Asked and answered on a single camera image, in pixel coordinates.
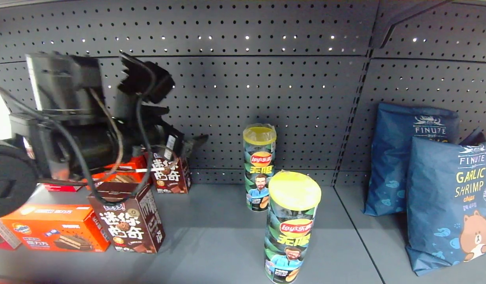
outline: chocolate snack box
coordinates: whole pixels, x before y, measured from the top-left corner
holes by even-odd
[[[0,249],[16,250],[20,240],[0,221]]]
[[[113,165],[108,165],[106,166],[106,170],[109,171]],[[143,155],[138,156],[138,157],[133,157],[128,163],[122,163],[120,164],[119,168],[121,169],[130,169],[130,170],[136,170],[136,169],[146,169],[147,168],[147,160],[144,158]],[[100,179],[104,177],[106,173],[97,173],[93,174],[92,178],[93,180]],[[144,177],[145,173],[144,172],[136,172],[136,171],[129,171],[129,172],[117,172],[109,176],[104,180],[104,182],[126,182],[126,183],[140,183]]]
[[[134,183],[104,182],[97,189],[104,199],[118,201],[131,194],[136,186]],[[134,198],[115,206],[103,205],[92,194],[88,199],[116,250],[158,252],[165,234],[150,185]]]
[[[169,166],[168,161],[158,153],[153,153],[154,168]],[[192,185],[192,176],[186,158],[179,158],[178,163],[171,169],[153,171],[151,174],[153,184],[159,193],[188,193]]]
[[[26,204],[0,220],[32,250],[104,252],[110,245],[87,204]]]

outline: brown bear character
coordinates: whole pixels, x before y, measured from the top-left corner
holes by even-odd
[[[474,211],[472,216],[464,216],[464,227],[460,234],[460,246],[465,256],[464,262],[486,253],[486,219]]]

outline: chip bag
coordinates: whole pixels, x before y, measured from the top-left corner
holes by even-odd
[[[460,145],[413,137],[407,182],[413,271],[424,275],[486,254],[486,139]]]
[[[364,214],[405,211],[406,175],[412,137],[456,143],[459,118],[441,108],[410,108],[380,103],[371,149],[371,181]]]

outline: potato chip canister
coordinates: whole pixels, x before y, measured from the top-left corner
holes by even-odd
[[[322,190],[309,176],[280,171],[269,182],[269,194],[264,267],[271,281],[288,284],[306,255]]]
[[[274,176],[276,130],[270,124],[251,124],[243,131],[246,205],[255,212],[266,211],[268,183]]]

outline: gray shelf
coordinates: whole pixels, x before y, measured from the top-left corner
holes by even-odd
[[[308,256],[295,284],[381,283],[332,187],[322,187]],[[41,191],[31,203],[87,203],[88,191]],[[263,269],[265,213],[250,212],[241,185],[194,185],[157,194],[166,240],[158,255],[0,250],[0,275],[71,283],[270,283]]]
[[[365,190],[361,185],[336,186],[336,191],[386,284],[486,283],[486,256],[417,277],[404,248],[406,216],[364,215]]]

